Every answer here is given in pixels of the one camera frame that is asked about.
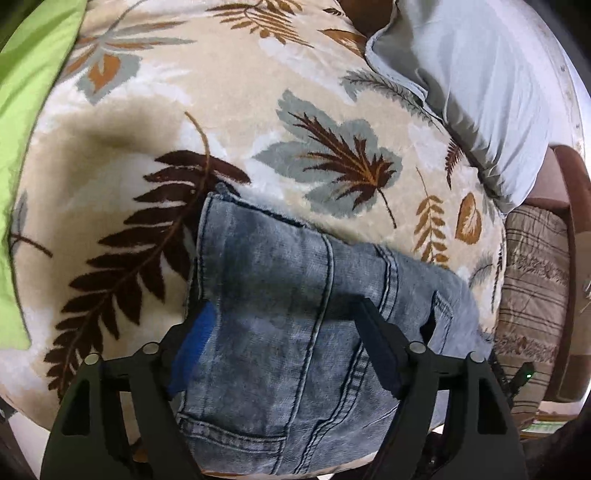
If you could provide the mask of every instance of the lime green fabric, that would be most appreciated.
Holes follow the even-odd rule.
[[[8,251],[11,212],[31,130],[72,49],[85,9],[86,0],[44,0],[0,52],[0,348],[31,345]]]
[[[2,0],[0,2],[0,50],[18,26],[43,0]]]

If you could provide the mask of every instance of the striped cushion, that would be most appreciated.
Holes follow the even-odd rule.
[[[558,352],[569,298],[569,243],[566,224],[537,207],[515,209],[505,227],[507,268],[495,349],[508,378],[534,362],[536,373],[512,410],[523,425],[544,398]]]

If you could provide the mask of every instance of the beige fuzzy blanket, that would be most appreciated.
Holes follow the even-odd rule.
[[[469,282],[491,332],[504,227],[461,149],[373,73],[331,0],[93,0],[40,113],[12,255],[33,346],[0,394],[51,427],[82,358],[183,317],[203,193],[241,196]]]

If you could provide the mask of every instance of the white pillow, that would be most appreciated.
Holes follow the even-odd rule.
[[[529,62],[484,0],[399,0],[398,10],[369,39],[368,63],[444,121],[510,212],[548,147],[548,106]]]

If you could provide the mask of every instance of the denim fabric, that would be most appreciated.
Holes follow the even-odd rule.
[[[237,199],[204,205],[189,303],[216,311],[178,414],[199,465],[227,473],[306,473],[378,450],[397,406],[382,389],[349,297],[370,298],[409,340],[485,356],[478,309],[450,271],[379,245],[347,245]],[[440,394],[432,423],[445,415]]]

